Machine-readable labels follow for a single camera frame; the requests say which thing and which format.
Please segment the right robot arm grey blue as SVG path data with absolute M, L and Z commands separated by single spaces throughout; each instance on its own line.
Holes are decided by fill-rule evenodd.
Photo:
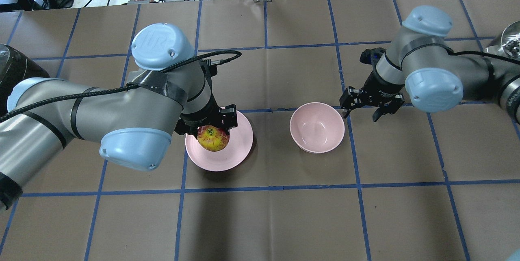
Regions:
M 363 87 L 351 86 L 340 97 L 342 116 L 375 107 L 373 121 L 395 114 L 404 104 L 428 113 L 452 109 L 462 101 L 494 102 L 519 122 L 519 22 L 509 25 L 484 52 L 455 52 L 445 37 L 453 26 L 444 11 L 414 8 L 387 49 L 364 50 L 360 62 L 372 66 Z

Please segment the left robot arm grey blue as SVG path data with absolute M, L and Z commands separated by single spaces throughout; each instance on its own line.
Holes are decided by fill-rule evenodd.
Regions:
M 37 63 L 1 45 L 1 210 L 73 139 L 100 143 L 99 155 L 133 170 L 159 167 L 174 133 L 197 135 L 211 125 L 226 134 L 238 125 L 234 104 L 213 95 L 217 67 L 241 52 L 196 55 L 174 24 L 140 30 L 130 50 L 138 71 L 113 89 L 51 78 Z

